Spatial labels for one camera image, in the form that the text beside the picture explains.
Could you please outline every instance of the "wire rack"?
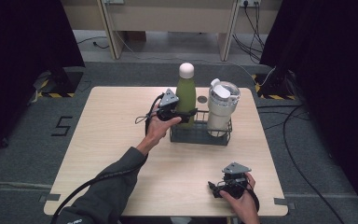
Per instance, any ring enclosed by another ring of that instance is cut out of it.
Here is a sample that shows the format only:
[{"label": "wire rack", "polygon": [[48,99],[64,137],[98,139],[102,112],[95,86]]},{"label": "wire rack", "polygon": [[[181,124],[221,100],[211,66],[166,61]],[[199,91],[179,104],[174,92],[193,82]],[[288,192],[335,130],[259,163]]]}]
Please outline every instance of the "wire rack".
[{"label": "wire rack", "polygon": [[208,129],[208,114],[209,111],[199,110],[194,117],[194,125],[191,128],[181,127],[180,125],[172,126],[170,129],[171,142],[226,146],[232,132],[231,120],[228,122],[225,131]]}]

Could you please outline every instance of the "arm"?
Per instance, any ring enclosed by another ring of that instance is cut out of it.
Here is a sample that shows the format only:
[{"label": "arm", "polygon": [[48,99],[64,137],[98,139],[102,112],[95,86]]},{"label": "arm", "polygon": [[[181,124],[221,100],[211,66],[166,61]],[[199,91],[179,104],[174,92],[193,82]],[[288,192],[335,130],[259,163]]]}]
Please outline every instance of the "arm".
[{"label": "arm", "polygon": [[[158,144],[167,130],[180,122],[180,118],[161,121],[157,117],[150,120],[146,137],[135,147],[131,147],[121,159],[106,167],[100,175],[124,171],[137,166],[145,160],[145,155]],[[105,179],[89,187],[70,207],[60,212],[57,223],[117,223],[127,201],[135,188],[139,170]]]},{"label": "arm", "polygon": [[[249,184],[251,185],[252,189],[254,189],[255,180],[249,173],[245,174],[249,179]],[[231,197],[231,195],[229,195],[229,193],[223,190],[220,190],[220,195],[229,202],[232,209],[242,222],[246,224],[260,224],[260,219],[255,208],[255,201],[247,190],[243,192],[242,197],[240,197],[238,200],[234,199]]]}]

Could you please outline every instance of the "power strip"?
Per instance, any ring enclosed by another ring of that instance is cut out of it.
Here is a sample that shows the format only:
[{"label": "power strip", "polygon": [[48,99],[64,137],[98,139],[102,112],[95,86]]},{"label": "power strip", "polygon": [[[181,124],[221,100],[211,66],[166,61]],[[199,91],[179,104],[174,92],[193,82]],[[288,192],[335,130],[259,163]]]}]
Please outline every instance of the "power strip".
[{"label": "power strip", "polygon": [[[243,7],[244,1],[245,0],[241,0],[240,7]],[[248,1],[248,7],[255,7],[255,3],[258,3],[259,6],[261,4],[261,0],[247,0],[247,1]]]}]

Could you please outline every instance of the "sleeve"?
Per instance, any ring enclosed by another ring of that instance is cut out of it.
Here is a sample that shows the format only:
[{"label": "sleeve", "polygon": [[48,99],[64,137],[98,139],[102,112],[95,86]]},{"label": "sleeve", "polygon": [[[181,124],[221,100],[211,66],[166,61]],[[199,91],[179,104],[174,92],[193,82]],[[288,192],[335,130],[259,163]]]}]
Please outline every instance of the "sleeve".
[{"label": "sleeve", "polygon": [[[145,156],[135,147],[106,167],[98,175],[129,170],[141,164]],[[117,223],[135,188],[139,170],[105,179],[91,185],[88,191],[69,207],[64,207],[57,219],[59,224]]]}]

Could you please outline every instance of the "green bottle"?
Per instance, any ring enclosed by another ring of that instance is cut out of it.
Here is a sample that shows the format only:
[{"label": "green bottle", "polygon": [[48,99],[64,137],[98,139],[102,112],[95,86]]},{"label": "green bottle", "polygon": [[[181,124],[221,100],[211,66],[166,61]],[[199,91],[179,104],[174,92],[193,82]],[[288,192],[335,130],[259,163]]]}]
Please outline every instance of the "green bottle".
[{"label": "green bottle", "polygon": [[[196,84],[194,83],[194,66],[191,63],[182,63],[179,67],[179,82],[176,88],[176,96],[179,103],[176,106],[178,112],[189,112],[196,108]],[[181,123],[181,128],[191,128],[194,124],[194,116],[188,123]]]}]

